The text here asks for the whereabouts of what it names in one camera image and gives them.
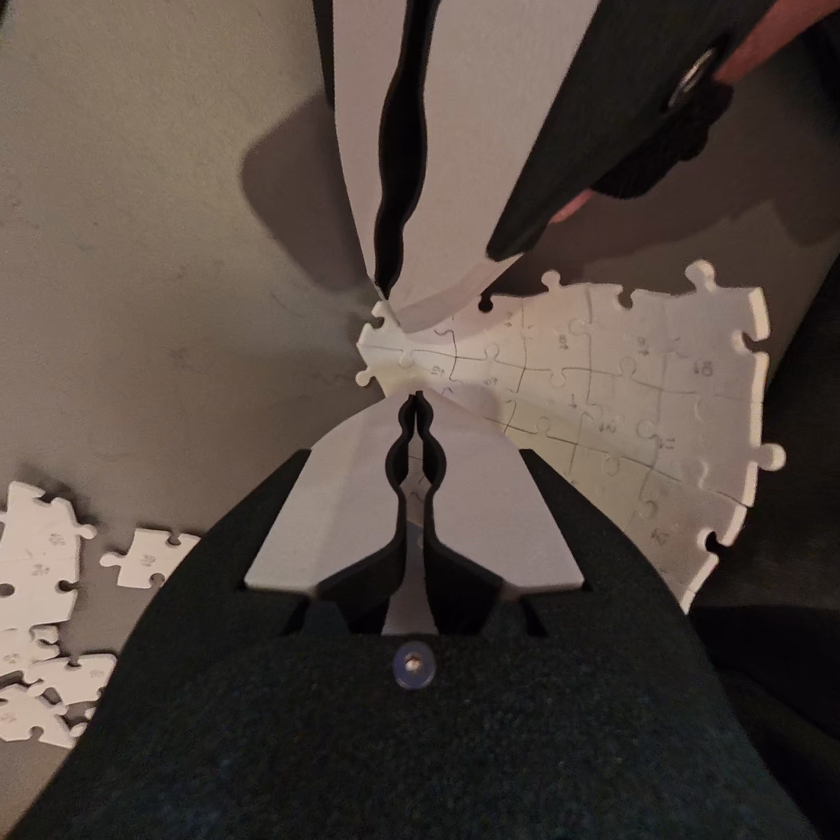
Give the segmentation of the partly built puzzle ball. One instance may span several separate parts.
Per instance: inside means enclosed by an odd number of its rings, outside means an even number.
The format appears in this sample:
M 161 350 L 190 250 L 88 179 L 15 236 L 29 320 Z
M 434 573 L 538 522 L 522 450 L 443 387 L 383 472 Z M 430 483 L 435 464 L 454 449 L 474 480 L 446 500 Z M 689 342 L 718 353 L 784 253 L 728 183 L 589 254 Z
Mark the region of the partly built puzzle ball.
M 424 331 L 383 302 L 363 326 L 356 381 L 388 396 L 429 387 L 536 452 L 641 550 L 687 613 L 718 565 L 707 547 L 738 537 L 761 470 L 784 449 L 763 440 L 770 336 L 761 287 L 723 287 L 699 259 L 692 290 L 566 286 L 480 300 Z

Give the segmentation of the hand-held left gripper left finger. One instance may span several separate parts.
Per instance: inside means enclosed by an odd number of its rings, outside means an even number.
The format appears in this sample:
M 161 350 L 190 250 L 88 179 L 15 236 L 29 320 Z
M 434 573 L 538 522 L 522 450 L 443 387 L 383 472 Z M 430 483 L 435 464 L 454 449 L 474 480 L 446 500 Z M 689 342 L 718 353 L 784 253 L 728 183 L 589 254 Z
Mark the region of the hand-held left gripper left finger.
M 402 483 L 417 401 L 399 392 L 311 447 L 245 574 L 258 593 L 333 604 L 355 634 L 381 634 L 406 572 Z

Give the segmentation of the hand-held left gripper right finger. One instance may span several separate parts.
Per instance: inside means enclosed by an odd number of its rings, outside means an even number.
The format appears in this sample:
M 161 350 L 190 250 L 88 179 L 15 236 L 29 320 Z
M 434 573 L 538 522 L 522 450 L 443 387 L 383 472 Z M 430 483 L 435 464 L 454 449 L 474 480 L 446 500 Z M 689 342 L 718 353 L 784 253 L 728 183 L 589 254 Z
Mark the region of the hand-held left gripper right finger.
M 498 425 L 416 394 L 423 441 L 423 567 L 440 634 L 479 634 L 499 602 L 585 582 L 522 453 Z

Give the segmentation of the person's dark trousers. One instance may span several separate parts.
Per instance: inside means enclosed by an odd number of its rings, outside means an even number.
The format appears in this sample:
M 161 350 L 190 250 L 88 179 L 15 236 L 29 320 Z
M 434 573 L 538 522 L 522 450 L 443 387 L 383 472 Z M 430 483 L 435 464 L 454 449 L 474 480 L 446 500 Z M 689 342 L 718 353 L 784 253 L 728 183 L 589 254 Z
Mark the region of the person's dark trousers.
M 689 610 L 737 718 L 821 838 L 839 837 L 839 260 L 775 372 L 786 453 Z

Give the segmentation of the person's right hand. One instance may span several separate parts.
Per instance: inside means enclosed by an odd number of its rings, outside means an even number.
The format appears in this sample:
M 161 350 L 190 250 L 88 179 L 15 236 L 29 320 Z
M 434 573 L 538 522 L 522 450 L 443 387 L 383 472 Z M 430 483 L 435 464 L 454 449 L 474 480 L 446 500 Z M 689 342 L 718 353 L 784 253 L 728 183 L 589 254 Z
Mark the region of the person's right hand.
M 728 109 L 735 85 L 801 35 L 821 82 L 838 102 L 838 8 L 838 1 L 775 2 L 715 72 L 713 84 L 700 99 L 609 171 L 594 189 L 569 201 L 550 223 L 564 221 L 594 194 L 622 199 L 644 195 L 675 165 L 695 159 L 706 146 L 710 126 Z

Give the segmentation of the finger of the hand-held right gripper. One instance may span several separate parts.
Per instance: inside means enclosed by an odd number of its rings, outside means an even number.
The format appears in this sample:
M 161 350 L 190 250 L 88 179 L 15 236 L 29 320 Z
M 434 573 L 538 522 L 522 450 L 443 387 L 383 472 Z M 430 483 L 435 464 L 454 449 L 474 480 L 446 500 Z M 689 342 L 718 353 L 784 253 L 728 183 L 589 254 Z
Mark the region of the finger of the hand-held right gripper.
M 322 77 L 364 266 L 387 300 L 425 167 L 425 3 L 315 1 Z
M 430 329 L 504 270 L 490 238 L 566 78 L 596 1 L 446 1 L 423 86 L 426 167 L 388 305 Z

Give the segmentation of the group of puzzle pieces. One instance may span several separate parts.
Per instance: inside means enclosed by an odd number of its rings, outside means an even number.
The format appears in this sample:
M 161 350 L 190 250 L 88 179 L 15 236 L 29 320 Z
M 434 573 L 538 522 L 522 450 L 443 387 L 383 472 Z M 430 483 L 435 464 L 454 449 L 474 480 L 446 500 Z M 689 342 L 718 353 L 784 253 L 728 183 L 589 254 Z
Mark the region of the group of puzzle pieces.
M 118 657 L 60 652 L 74 612 L 84 544 L 97 529 L 71 502 L 14 480 L 2 505 L 1 736 L 71 750 L 86 730 Z

